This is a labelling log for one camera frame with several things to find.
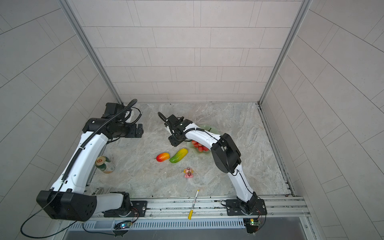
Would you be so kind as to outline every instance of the can lid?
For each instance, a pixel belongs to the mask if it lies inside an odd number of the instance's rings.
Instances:
[[[96,166],[103,165],[105,163],[105,161],[106,161],[106,158],[104,156],[98,157],[96,159],[95,165]]]

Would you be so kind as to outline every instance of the metal corner post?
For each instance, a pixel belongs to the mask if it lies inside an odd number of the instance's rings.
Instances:
[[[291,45],[293,43],[293,40],[295,39],[295,36],[296,36],[296,34],[297,34],[297,32],[298,32],[298,30],[300,28],[300,25],[303,22],[304,17],[305,17],[305,15],[308,12],[308,9],[310,7],[311,2],[312,2],[312,0],[303,0],[301,2],[299,11],[297,12],[296,18],[293,21],[292,27],[291,27],[291,29],[290,29],[290,31],[288,33],[288,36],[287,36],[287,38],[286,38],[286,40],[284,42],[284,45],[283,45],[283,47],[281,49],[281,52],[280,52],[279,57],[278,57],[278,59],[277,59],[277,61],[275,63],[275,66],[273,67],[271,76],[269,77],[269,80],[266,83],[266,86],[265,86],[265,89],[263,91],[262,97],[260,98],[260,101],[259,101],[259,105],[260,106],[263,105],[263,103],[265,101],[265,97],[267,96],[269,90],[271,89],[272,83],[275,80],[277,73],[279,72],[279,69],[280,69],[280,67],[281,67],[281,65],[283,63],[283,60],[284,60],[285,56],[288,53],[289,48],[291,47]]]
[[[104,79],[105,83],[107,84],[108,88],[112,91],[114,97],[116,98],[118,103],[122,103],[118,93],[116,92],[116,89],[112,85],[111,80],[109,79],[107,73],[105,72],[105,69],[103,68],[99,58],[97,57],[95,51],[93,50],[89,40],[87,39],[82,27],[80,26],[79,22],[77,21],[71,7],[69,6],[67,0],[57,0],[61,9],[63,10],[65,16],[67,17],[68,21],[70,22],[72,28],[74,29],[76,35],[80,39],[80,42],[84,46],[85,50],[87,51],[89,57],[91,58],[93,64],[96,66],[97,71],[100,73],[100,76]]]

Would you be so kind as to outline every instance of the tiled wall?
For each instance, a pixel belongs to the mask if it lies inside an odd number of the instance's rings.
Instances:
[[[68,1],[124,102],[258,101],[301,4]]]
[[[322,239],[384,239],[383,16],[314,0],[262,105]]]
[[[89,117],[115,101],[55,0],[0,1],[0,238],[20,226],[64,170]],[[39,213],[25,226],[43,236]]]

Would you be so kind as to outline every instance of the plastic fruit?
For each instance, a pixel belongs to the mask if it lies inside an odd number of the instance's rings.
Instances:
[[[181,159],[183,159],[183,157],[185,157],[185,156],[187,155],[187,153],[188,153],[188,150],[187,150],[186,148],[182,148],[182,149],[180,149],[180,150],[175,154],[175,156],[171,157],[171,158],[169,159],[169,161],[170,161],[171,163],[177,163],[177,162],[179,162]]]
[[[165,161],[165,160],[167,160],[167,159],[169,159],[169,158],[170,158],[169,153],[164,152],[164,153],[159,154],[159,155],[156,157],[156,160],[157,160],[158,162],[163,162],[163,161]]]

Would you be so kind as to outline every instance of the can label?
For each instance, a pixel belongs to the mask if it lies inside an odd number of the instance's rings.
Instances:
[[[96,159],[95,165],[103,173],[111,173],[115,170],[115,165],[111,160],[105,156],[98,157]]]

